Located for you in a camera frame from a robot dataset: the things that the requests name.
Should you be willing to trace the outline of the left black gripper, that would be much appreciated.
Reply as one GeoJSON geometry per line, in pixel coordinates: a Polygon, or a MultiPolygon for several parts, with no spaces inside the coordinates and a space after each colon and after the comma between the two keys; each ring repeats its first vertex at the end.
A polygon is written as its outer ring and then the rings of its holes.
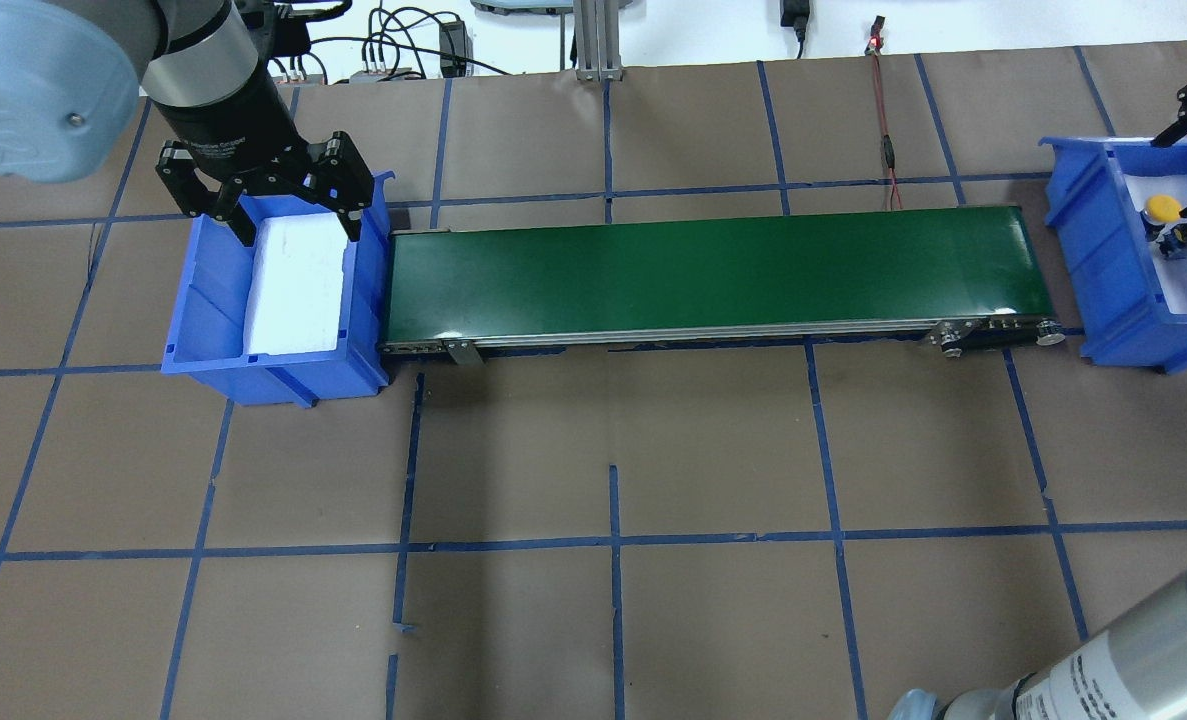
{"type": "Polygon", "coordinates": [[[319,144],[296,142],[245,159],[237,152],[204,158],[169,141],[155,172],[182,214],[224,223],[247,249],[255,246],[258,225],[241,204],[245,197],[292,196],[331,210],[350,242],[361,238],[364,208],[373,204],[374,176],[343,130],[319,144]]]}

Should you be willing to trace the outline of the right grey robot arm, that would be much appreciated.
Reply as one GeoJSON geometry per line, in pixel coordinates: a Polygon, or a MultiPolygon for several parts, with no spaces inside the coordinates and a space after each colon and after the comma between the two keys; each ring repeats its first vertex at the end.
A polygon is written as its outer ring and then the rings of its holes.
{"type": "MultiPolygon", "coordinates": [[[[1046,136],[1047,223],[1107,367],[1187,370],[1187,85],[1153,138],[1046,136]]],[[[1187,719],[1187,568],[1053,665],[942,701],[913,689],[894,719],[1187,719]]]]}

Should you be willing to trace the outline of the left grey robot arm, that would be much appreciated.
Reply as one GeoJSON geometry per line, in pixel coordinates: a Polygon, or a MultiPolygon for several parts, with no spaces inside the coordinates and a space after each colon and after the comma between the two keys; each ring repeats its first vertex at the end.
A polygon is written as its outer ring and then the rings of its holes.
{"type": "Polygon", "coordinates": [[[293,197],[357,241],[377,181],[345,132],[300,135],[269,55],[236,1],[0,1],[0,176],[90,176],[146,97],[174,132],[155,172],[186,217],[253,246],[245,199],[293,197]]]}

